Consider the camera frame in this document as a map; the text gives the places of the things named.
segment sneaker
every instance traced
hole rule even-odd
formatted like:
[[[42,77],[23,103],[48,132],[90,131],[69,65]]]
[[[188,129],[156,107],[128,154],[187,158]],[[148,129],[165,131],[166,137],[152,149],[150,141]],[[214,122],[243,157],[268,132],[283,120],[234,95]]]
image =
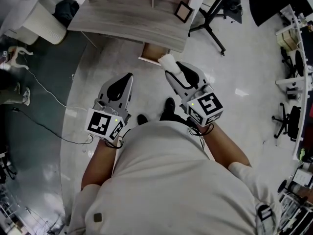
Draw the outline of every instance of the sneaker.
[[[14,91],[17,91],[17,92],[18,92],[18,94],[21,94],[21,85],[20,85],[20,83],[19,83],[19,82],[17,82],[17,84],[16,84],[16,87],[15,87]]]
[[[165,106],[164,106],[164,111],[175,111],[175,101],[172,97],[169,97],[166,99]]]
[[[142,124],[147,123],[147,122],[148,122],[148,120],[143,114],[140,114],[137,116],[138,125],[142,125]]]
[[[26,87],[23,97],[25,99],[24,104],[28,106],[30,104],[30,89],[28,87]]]

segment black metal stand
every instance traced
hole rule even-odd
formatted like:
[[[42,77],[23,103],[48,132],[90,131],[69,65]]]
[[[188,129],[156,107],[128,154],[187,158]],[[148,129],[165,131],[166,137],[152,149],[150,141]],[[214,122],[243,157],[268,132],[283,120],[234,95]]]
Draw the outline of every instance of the black metal stand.
[[[221,54],[223,56],[225,56],[226,49],[222,45],[220,40],[214,35],[213,30],[209,25],[216,16],[221,16],[221,15],[218,15],[218,13],[221,10],[221,8],[223,7],[224,1],[225,0],[215,0],[215,2],[213,3],[212,7],[209,9],[208,12],[205,12],[203,9],[199,8],[199,11],[201,12],[201,14],[205,18],[205,22],[204,22],[204,24],[201,24],[195,28],[190,29],[189,33],[188,33],[188,36],[190,37],[191,32],[196,31],[196,30],[200,30],[200,29],[206,29],[206,31],[214,39],[214,41],[217,43],[217,45],[221,48]]]

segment open drawer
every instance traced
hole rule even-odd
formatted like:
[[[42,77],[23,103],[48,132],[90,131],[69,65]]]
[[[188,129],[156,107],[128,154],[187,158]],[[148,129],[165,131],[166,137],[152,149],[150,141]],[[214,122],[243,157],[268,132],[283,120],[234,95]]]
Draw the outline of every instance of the open drawer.
[[[158,63],[158,59],[167,53],[169,53],[169,49],[153,44],[148,44],[144,43],[143,44],[143,49],[142,49],[142,54],[140,57],[138,57],[141,60],[147,61],[149,63],[155,64],[155,65],[160,65]]]

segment black shoe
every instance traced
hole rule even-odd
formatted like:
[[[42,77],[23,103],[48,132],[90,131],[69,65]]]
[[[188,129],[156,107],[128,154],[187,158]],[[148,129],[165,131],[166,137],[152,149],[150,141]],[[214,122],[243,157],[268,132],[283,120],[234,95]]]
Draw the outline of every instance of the black shoe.
[[[169,97],[168,99],[166,99],[164,111],[175,111],[175,101],[173,98]]]
[[[147,118],[143,114],[139,114],[137,116],[137,123],[138,123],[138,125],[142,125],[142,124],[147,123],[147,122],[148,122],[148,120],[147,120]]]

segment white cloth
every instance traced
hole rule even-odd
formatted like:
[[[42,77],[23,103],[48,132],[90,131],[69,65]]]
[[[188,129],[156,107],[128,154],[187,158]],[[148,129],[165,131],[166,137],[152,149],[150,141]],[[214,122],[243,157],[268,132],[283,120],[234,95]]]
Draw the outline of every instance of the white cloth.
[[[181,123],[149,122],[124,141],[112,178],[77,195],[68,234],[252,235],[260,202],[280,217],[275,194],[251,167],[209,160]]]

